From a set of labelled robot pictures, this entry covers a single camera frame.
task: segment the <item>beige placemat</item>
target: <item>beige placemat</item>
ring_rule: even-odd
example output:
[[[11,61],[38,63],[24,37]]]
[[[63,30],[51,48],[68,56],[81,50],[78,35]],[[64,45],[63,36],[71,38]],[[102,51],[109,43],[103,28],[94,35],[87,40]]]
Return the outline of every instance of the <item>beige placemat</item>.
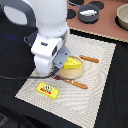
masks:
[[[99,59],[99,63],[84,60],[85,73],[75,80],[86,84],[88,89],[84,90],[53,78],[28,79],[16,94],[16,98],[62,117],[82,128],[93,128],[116,45],[72,34],[66,45],[72,55],[85,55]],[[40,74],[35,69],[31,76],[37,75]],[[40,82],[60,90],[56,100],[36,91]]]

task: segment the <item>butter package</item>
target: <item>butter package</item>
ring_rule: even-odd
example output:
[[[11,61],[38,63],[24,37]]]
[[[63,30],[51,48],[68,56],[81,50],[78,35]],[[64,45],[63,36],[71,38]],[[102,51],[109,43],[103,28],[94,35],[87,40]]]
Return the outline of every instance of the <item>butter package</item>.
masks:
[[[38,87],[36,88],[36,90],[39,92],[39,93],[42,93],[52,99],[56,99],[58,94],[59,94],[59,90],[56,89],[56,88],[53,88],[45,83],[40,83],[38,85]]]

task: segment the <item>black table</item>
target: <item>black table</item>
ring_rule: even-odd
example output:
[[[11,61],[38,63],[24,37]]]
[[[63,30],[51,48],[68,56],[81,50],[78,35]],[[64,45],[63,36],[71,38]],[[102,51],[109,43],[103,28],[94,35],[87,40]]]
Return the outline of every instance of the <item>black table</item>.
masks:
[[[0,75],[8,77],[29,76],[35,68],[31,48],[24,42],[37,28],[17,26],[8,19],[0,20]],[[71,30],[71,34],[115,43],[116,49],[103,91],[94,128],[128,127],[128,44]],[[15,98],[26,79],[0,78],[0,105],[6,111],[14,111],[36,119],[53,128],[80,128],[52,113]]]

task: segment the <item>placemat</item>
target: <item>placemat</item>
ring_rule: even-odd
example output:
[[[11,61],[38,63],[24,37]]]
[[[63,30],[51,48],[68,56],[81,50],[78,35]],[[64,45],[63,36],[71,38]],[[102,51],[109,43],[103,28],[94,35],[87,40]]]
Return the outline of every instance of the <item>placemat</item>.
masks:
[[[97,0],[84,0],[84,4],[89,4],[91,1]],[[100,10],[98,21],[94,24],[85,24],[78,18],[78,7],[68,4],[68,9],[76,12],[76,16],[72,19],[67,19],[70,29],[106,37],[109,39],[128,42],[128,31],[120,28],[116,24],[117,9],[127,3],[101,0],[104,8]]]
[[[81,89],[62,80],[28,79],[16,94],[16,98],[62,117],[82,128],[93,128],[104,90],[115,44],[70,34],[66,44],[71,55],[85,55],[99,59],[99,63],[84,60],[85,73],[75,81],[84,83],[88,89]],[[42,76],[36,69],[31,76]],[[53,100],[36,91],[40,82],[59,89]]]

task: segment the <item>wooden spatula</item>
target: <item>wooden spatula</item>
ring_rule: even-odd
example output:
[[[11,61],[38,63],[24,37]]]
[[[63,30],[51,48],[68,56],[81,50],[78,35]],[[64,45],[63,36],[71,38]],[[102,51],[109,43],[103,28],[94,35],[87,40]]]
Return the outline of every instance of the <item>wooden spatula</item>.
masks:
[[[56,80],[63,80],[65,82],[69,83],[69,84],[75,85],[75,86],[80,87],[82,89],[88,89],[87,85],[85,85],[85,84],[81,84],[79,82],[76,82],[76,81],[73,81],[73,80],[70,80],[70,79],[63,79],[57,74],[55,74],[52,78],[54,78]]]
[[[83,55],[80,55],[79,57],[81,59],[83,59],[83,60],[88,60],[88,61],[95,62],[95,63],[98,63],[99,62],[99,60],[98,59],[95,59],[95,58],[90,58],[90,57],[83,56]]]

